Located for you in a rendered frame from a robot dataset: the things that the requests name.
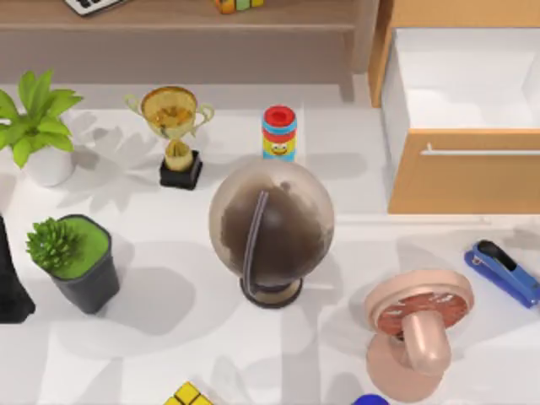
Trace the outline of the brown globe on stand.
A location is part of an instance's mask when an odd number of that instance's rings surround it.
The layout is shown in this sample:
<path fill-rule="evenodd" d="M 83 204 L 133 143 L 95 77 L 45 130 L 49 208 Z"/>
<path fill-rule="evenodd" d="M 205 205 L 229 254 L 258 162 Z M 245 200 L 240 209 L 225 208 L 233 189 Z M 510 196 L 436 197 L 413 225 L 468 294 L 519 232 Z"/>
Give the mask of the brown globe on stand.
<path fill-rule="evenodd" d="M 254 305 L 293 303 L 330 250 L 332 198 L 304 166 L 257 159 L 233 170 L 209 206 L 209 236 L 219 260 Z"/>

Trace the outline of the yellow puzzle cube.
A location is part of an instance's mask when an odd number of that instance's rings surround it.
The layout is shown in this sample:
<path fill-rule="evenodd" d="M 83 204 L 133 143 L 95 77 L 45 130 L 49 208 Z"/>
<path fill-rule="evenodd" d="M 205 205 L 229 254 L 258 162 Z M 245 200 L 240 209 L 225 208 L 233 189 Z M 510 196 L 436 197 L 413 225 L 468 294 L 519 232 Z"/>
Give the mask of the yellow puzzle cube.
<path fill-rule="evenodd" d="M 214 405 L 190 381 L 182 384 L 163 405 Z"/>

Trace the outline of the green plant in black pot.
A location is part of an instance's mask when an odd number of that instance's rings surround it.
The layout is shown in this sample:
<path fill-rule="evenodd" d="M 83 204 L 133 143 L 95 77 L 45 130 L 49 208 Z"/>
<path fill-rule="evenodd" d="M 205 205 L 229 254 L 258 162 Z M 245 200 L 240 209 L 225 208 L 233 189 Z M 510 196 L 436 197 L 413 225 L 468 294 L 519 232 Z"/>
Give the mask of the green plant in black pot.
<path fill-rule="evenodd" d="M 120 289 L 109 231 L 92 218 L 69 214 L 33 224 L 26 252 L 64 297 L 83 313 L 98 313 Z"/>

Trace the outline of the wooden open shelf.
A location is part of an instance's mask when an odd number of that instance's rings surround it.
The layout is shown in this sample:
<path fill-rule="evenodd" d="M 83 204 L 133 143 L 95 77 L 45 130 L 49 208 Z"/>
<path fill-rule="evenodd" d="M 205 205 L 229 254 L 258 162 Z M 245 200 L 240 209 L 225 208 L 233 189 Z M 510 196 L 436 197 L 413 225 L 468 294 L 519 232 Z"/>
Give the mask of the wooden open shelf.
<path fill-rule="evenodd" d="M 51 69 L 90 100 L 183 84 L 218 105 L 363 101 L 379 0 L 127 0 L 82 18 L 63 0 L 0 0 L 0 84 Z"/>

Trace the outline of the blue stapler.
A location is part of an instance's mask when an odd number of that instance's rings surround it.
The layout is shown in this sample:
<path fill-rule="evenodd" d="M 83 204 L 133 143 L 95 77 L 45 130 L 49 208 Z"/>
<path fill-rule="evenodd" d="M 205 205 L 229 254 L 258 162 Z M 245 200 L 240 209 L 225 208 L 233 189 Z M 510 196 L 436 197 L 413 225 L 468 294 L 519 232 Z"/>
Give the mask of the blue stapler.
<path fill-rule="evenodd" d="M 476 273 L 530 309 L 540 305 L 540 281 L 491 240 L 479 240 L 464 253 Z"/>

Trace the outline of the leafy plant in white pot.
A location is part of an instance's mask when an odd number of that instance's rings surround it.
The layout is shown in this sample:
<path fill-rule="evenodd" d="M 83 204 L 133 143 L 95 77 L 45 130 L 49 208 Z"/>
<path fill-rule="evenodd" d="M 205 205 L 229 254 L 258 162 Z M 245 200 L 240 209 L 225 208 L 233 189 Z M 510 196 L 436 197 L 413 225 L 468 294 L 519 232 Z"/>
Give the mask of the leafy plant in white pot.
<path fill-rule="evenodd" d="M 13 162 L 35 183 L 58 186 L 74 171 L 72 131 L 62 115 L 83 100 L 72 89 L 53 89 L 53 71 L 22 74 L 20 104 L 0 88 L 0 151 L 10 149 Z"/>

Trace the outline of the white open drawer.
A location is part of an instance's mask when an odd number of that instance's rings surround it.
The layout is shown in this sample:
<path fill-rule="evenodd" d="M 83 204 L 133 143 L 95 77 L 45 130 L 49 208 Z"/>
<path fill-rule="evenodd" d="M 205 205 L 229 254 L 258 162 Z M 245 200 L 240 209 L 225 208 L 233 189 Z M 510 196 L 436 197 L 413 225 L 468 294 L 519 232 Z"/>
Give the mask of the white open drawer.
<path fill-rule="evenodd" d="M 381 112 L 391 191 L 411 129 L 540 129 L 540 28 L 396 30 Z"/>

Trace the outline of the multicoloured puzzle cube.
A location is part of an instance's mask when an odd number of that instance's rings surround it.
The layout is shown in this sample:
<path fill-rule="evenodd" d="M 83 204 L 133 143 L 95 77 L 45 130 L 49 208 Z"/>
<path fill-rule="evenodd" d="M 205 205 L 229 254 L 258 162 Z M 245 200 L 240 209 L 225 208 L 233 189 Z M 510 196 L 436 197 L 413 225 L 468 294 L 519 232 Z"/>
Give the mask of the multicoloured puzzle cube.
<path fill-rule="evenodd" d="M 234 14 L 261 7 L 265 0 L 214 0 L 214 3 L 221 14 Z"/>

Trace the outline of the blue round object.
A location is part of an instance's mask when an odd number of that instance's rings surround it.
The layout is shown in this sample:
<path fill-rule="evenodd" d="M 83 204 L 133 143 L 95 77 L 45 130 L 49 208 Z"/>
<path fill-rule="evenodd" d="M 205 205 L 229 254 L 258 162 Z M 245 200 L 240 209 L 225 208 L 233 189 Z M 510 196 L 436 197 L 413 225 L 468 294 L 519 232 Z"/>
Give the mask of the blue round object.
<path fill-rule="evenodd" d="M 390 405 L 382 396 L 377 394 L 364 394 L 354 400 L 351 405 Z"/>

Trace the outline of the gold trophy with black base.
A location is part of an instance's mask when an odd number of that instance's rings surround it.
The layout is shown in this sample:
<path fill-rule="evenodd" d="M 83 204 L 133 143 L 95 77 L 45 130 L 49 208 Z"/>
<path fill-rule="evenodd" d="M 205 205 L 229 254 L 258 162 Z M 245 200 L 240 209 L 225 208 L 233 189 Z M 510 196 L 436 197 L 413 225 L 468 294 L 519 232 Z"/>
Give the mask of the gold trophy with black base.
<path fill-rule="evenodd" d="M 142 99 L 125 98 L 126 106 L 141 116 L 148 127 L 167 144 L 159 168 L 161 186 L 192 191 L 203 168 L 200 153 L 183 141 L 214 117 L 214 108 L 200 104 L 196 96 L 180 86 L 163 86 L 149 91 Z"/>

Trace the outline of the pink desk fan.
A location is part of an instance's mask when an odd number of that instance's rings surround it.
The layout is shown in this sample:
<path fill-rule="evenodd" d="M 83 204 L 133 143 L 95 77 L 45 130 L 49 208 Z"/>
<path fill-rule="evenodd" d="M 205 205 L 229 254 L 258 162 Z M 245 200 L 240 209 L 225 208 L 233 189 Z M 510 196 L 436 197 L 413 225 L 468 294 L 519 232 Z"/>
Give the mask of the pink desk fan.
<path fill-rule="evenodd" d="M 413 270 L 375 286 L 364 313 L 375 333 L 366 369 L 376 388 L 399 402 L 431 396 L 452 360 L 447 330 L 473 306 L 471 284 L 451 270 Z"/>

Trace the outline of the pale wooden drawer front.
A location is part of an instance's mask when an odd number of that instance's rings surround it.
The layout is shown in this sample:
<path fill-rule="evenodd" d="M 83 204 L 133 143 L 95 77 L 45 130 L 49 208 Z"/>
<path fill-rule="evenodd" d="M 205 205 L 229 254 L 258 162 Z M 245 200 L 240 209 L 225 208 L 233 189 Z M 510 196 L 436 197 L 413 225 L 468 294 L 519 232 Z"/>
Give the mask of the pale wooden drawer front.
<path fill-rule="evenodd" d="M 423 156 L 434 149 L 540 149 L 540 129 L 411 129 L 389 213 L 540 214 L 540 156 Z"/>

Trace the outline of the white calculator with black keys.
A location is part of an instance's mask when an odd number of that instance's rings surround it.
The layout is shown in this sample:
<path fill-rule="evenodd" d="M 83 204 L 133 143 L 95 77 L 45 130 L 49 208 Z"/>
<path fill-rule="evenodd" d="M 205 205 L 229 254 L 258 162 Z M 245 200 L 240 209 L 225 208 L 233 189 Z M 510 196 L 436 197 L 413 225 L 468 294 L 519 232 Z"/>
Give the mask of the white calculator with black keys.
<path fill-rule="evenodd" d="M 130 0 L 62 0 L 79 17 L 89 17 L 118 7 Z"/>

